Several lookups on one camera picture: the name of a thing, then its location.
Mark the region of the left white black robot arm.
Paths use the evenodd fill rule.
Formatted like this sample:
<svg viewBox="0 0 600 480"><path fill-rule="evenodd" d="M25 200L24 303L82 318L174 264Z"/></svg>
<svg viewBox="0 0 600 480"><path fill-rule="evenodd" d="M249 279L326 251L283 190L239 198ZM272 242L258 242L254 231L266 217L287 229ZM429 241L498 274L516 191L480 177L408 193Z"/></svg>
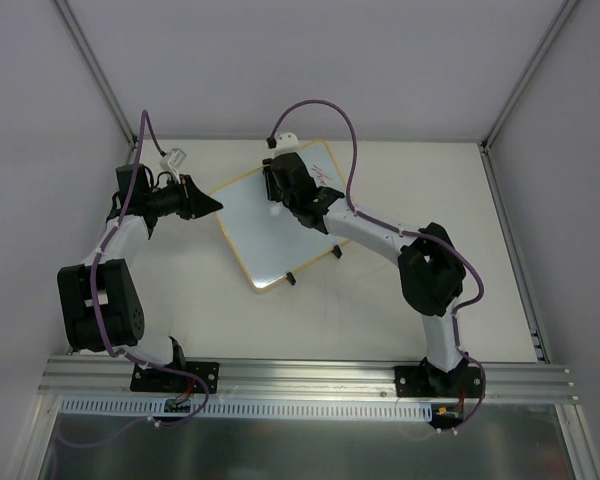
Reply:
<svg viewBox="0 0 600 480"><path fill-rule="evenodd" d="M63 267L57 284L65 333L75 352L131 356L135 392L212 392L202 370L187 362L172 336L152 332L135 288L129 265L152 237L160 218L205 217L222 204L202 192L188 175L152 185L144 165L116 170L118 190L106 229L94 250L79 264Z"/></svg>

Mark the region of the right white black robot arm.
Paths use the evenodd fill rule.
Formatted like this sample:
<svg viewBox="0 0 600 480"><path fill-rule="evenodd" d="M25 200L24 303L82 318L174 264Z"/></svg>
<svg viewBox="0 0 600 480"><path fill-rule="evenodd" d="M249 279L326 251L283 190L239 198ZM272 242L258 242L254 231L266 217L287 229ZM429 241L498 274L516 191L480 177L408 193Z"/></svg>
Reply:
<svg viewBox="0 0 600 480"><path fill-rule="evenodd" d="M413 239L362 218L347 204L345 194L319 186L300 155L283 153L262 161L267 198L281 203L304 227L351 240L390 261L399 272L406 303L422 315L426 354L413 386L436 396L460 390L468 361L457 346L452 310L463 291L466 270L440 243L446 230L431 223Z"/></svg>

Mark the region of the gold framed whiteboard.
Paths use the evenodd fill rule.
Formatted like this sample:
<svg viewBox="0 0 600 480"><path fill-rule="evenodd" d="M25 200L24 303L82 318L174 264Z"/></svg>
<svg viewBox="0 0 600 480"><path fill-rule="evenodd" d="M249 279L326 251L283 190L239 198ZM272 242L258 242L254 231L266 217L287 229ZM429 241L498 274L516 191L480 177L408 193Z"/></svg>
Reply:
<svg viewBox="0 0 600 480"><path fill-rule="evenodd" d="M328 256L347 241L300 225L282 203L267 199L262 164L218 186L211 197L224 205L219 226L251 286L266 291Z"/></svg>

